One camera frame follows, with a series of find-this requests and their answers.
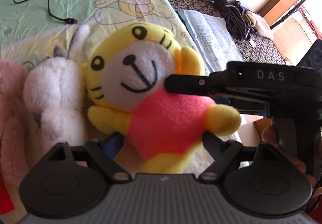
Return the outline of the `black speaker box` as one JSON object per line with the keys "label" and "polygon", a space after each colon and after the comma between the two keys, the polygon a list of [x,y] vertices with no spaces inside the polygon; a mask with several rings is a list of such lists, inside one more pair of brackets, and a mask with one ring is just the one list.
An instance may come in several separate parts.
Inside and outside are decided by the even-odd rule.
{"label": "black speaker box", "polygon": [[298,67],[312,68],[321,74],[322,67],[322,40],[317,39],[304,57],[297,64]]}

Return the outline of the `white bunny plush toy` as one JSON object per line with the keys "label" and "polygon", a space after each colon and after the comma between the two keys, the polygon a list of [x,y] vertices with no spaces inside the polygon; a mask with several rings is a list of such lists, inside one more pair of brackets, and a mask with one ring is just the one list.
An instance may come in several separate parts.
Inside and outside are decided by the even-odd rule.
{"label": "white bunny plush toy", "polygon": [[41,128],[43,151],[56,143],[83,145],[87,139],[83,115],[85,79],[76,59],[82,50],[90,27],[80,25],[69,47],[56,45],[53,55],[33,68],[24,86],[24,102]]}

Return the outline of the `dark patterned mattress cover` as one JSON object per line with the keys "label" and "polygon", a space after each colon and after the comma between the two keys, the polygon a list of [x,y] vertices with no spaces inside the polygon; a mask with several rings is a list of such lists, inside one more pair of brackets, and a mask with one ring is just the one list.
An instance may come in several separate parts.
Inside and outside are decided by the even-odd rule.
{"label": "dark patterned mattress cover", "polygon": [[[176,12],[182,9],[195,10],[197,12],[221,17],[220,13],[214,8],[213,1],[204,0],[168,0],[170,5]],[[238,8],[241,15],[246,12],[242,9],[239,1],[233,1],[228,3]],[[253,29],[244,17],[242,17],[245,23],[248,25],[251,33],[251,39],[237,39],[233,38],[237,48],[241,52],[242,57],[247,62],[261,62],[261,63],[272,63],[272,64],[285,64],[285,60],[273,43],[273,40],[259,36],[256,30]]]}

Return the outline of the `cartoon bear bed sheet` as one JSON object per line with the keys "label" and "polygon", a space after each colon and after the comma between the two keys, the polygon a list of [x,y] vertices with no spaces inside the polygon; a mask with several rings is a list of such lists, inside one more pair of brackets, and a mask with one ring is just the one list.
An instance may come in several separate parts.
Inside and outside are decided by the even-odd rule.
{"label": "cartoon bear bed sheet", "polygon": [[90,27],[75,58],[85,63],[107,36],[130,23],[127,5],[134,8],[136,21],[167,27],[179,45],[195,47],[169,0],[1,0],[1,59],[32,69],[57,50],[66,53],[77,25],[51,18],[49,12],[53,12]]}

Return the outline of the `pink bear plush toy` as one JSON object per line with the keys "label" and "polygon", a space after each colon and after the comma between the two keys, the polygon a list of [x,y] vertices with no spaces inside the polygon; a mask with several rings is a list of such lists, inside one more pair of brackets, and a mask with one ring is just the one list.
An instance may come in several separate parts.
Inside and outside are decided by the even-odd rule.
{"label": "pink bear plush toy", "polygon": [[27,69],[11,60],[1,60],[1,175],[19,186],[27,173],[25,137],[28,112],[23,103]]}

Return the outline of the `yellow tiger plush toy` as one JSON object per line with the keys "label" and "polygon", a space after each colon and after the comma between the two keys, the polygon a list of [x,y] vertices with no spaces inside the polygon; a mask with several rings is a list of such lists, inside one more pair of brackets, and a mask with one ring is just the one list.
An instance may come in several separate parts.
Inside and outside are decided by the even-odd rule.
{"label": "yellow tiger plush toy", "polygon": [[205,67],[197,51],[161,25],[116,30],[81,68],[92,102],[88,119],[100,132],[121,133],[143,159],[142,173],[182,173],[204,132],[224,137],[241,124],[231,106],[166,91],[168,76],[203,76]]}

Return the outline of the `beige cloth item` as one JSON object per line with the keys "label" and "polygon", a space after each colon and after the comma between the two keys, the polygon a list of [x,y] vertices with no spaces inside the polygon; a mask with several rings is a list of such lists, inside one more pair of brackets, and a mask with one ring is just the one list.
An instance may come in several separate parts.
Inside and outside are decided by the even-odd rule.
{"label": "beige cloth item", "polygon": [[270,40],[274,39],[274,34],[263,17],[250,10],[246,11],[245,17],[259,36],[268,38]]}

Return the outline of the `dark striped cloth bundle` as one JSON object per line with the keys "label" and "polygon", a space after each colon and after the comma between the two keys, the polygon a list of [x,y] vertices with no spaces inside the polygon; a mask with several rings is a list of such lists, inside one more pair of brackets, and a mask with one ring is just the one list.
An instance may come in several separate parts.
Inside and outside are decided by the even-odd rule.
{"label": "dark striped cloth bundle", "polygon": [[214,8],[225,20],[226,28],[232,37],[237,39],[251,39],[248,25],[245,23],[237,7],[228,4],[227,0],[212,0]]}

